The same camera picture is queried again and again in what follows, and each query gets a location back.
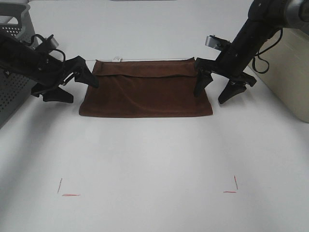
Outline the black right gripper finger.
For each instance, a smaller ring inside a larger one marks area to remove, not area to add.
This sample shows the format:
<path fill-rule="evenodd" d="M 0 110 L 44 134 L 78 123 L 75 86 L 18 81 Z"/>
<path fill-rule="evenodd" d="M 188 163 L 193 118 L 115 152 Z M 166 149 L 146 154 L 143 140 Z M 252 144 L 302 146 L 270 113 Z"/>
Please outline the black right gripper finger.
<path fill-rule="evenodd" d="M 205 90 L 206 86 L 213 81 L 211 72 L 203 69 L 198 70 L 197 81 L 194 89 L 194 96 L 198 97 Z"/>
<path fill-rule="evenodd" d="M 243 93 L 245 90 L 245 82 L 229 81 L 218 98 L 219 104 L 225 103 L 230 98 Z"/>

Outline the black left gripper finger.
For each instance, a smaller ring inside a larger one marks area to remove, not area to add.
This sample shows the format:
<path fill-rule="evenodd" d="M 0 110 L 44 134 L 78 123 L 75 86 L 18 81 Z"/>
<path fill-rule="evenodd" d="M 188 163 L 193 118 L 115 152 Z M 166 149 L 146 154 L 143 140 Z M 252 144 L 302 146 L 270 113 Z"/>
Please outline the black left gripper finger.
<path fill-rule="evenodd" d="M 65 90 L 57 87 L 50 91 L 45 92 L 43 95 L 44 102 L 64 102 L 73 103 L 73 96 Z"/>
<path fill-rule="evenodd" d="M 85 59 L 81 56 L 65 61 L 65 85 L 74 79 L 75 82 L 83 83 L 94 88 L 99 87 L 98 79 L 89 70 Z"/>

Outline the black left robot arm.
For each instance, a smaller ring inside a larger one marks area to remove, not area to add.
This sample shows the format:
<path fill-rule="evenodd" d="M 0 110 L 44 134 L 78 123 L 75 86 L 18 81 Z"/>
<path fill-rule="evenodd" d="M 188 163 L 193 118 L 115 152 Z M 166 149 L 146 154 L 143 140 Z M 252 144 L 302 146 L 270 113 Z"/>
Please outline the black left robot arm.
<path fill-rule="evenodd" d="M 44 102 L 73 103 L 73 95 L 61 89 L 71 79 L 98 88 L 98 79 L 90 72 L 81 56 L 67 59 L 59 50 L 53 35 L 44 38 L 34 34 L 30 42 L 20 41 L 9 33 L 0 33 L 0 67 L 6 76 L 14 73 L 25 76 L 36 85 L 34 97 Z"/>

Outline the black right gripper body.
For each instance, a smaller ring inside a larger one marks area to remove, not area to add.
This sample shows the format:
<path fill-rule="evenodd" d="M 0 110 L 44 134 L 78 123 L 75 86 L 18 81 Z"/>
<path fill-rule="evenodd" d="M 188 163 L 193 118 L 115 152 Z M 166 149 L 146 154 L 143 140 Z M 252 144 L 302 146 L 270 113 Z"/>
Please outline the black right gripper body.
<path fill-rule="evenodd" d="M 231 81 L 245 82 L 250 86 L 254 86 L 256 79 L 243 72 L 252 57 L 252 54 L 243 49 L 237 50 L 230 45 L 220 52 L 216 60 L 197 58 L 194 67 L 196 70 L 207 70 L 224 76 Z"/>

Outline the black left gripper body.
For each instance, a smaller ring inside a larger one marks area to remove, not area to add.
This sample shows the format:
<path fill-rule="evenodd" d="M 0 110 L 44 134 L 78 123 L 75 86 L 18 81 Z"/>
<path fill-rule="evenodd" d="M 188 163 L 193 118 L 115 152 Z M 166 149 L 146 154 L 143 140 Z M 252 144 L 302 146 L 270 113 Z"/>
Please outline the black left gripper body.
<path fill-rule="evenodd" d="M 48 53 L 25 47 L 14 56 L 14 71 L 36 82 L 31 95 L 39 97 L 65 85 L 65 61 L 66 59 L 61 61 Z"/>

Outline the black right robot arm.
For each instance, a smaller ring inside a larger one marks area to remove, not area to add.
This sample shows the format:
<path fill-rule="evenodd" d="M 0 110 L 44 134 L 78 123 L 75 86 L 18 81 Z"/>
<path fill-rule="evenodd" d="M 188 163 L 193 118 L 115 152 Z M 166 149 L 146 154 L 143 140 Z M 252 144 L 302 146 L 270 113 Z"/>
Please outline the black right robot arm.
<path fill-rule="evenodd" d="M 198 97 L 213 81 L 212 73 L 226 77 L 229 81 L 218 101 L 225 103 L 244 92 L 246 86 L 253 87 L 256 79 L 244 72 L 246 66 L 259 58 L 260 49 L 276 32 L 284 28 L 301 29 L 309 24 L 309 2 L 307 0 L 255 0 L 248 18 L 232 42 L 210 35 L 205 45 L 219 50 L 216 60 L 197 58 L 194 63 L 197 82 L 194 96 Z"/>

